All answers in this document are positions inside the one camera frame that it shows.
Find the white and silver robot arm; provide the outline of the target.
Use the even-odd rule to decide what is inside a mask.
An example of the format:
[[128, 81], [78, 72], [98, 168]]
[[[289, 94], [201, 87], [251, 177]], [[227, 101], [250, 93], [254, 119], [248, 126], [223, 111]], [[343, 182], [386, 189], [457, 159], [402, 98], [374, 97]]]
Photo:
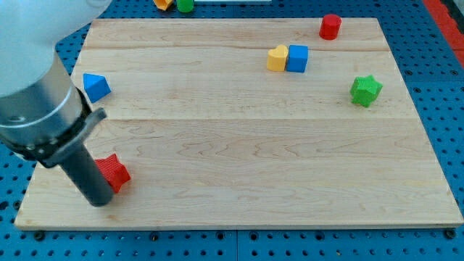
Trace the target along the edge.
[[1, 141], [28, 160], [63, 151], [91, 109], [55, 46], [112, 0], [1, 1]]

